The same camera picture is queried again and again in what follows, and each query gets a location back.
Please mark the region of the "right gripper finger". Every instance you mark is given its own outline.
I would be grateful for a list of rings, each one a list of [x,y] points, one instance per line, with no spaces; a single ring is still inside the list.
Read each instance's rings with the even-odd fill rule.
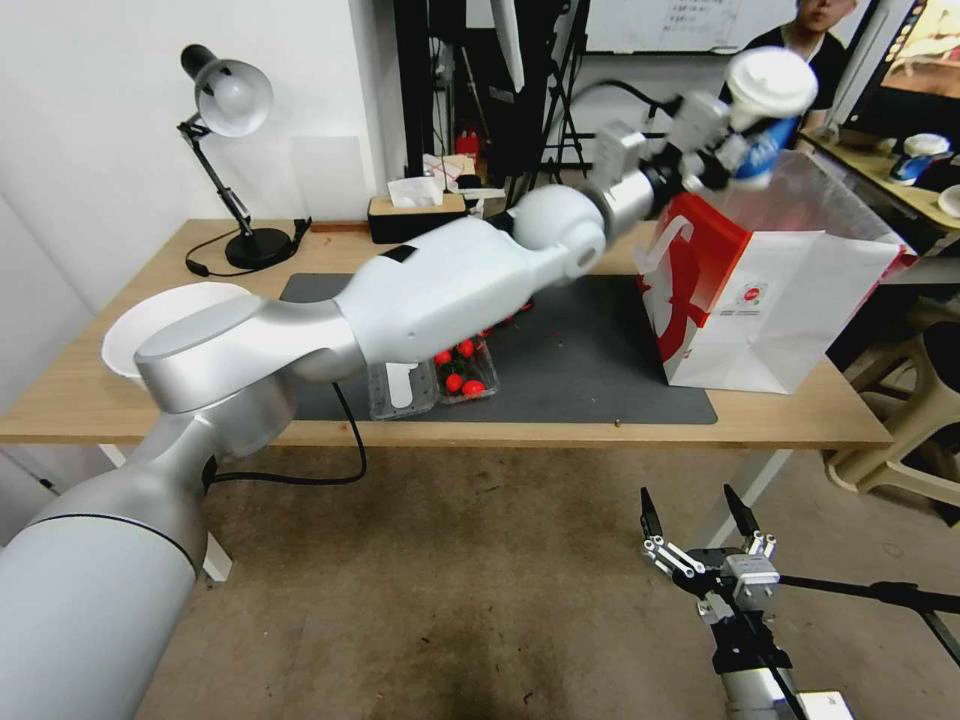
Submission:
[[[776,550],[777,538],[760,530],[752,509],[743,502],[730,484],[723,486],[723,492],[730,516],[743,538],[744,553],[771,560]]]
[[[665,537],[647,487],[640,489],[640,502],[643,553],[653,566],[670,577],[677,574],[684,579],[702,576],[704,564]]]

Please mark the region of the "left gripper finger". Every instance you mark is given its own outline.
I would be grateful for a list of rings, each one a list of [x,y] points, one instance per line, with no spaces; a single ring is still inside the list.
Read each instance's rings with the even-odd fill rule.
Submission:
[[[716,147],[704,151],[704,185],[724,189],[748,158],[750,143],[743,136],[727,136]]]

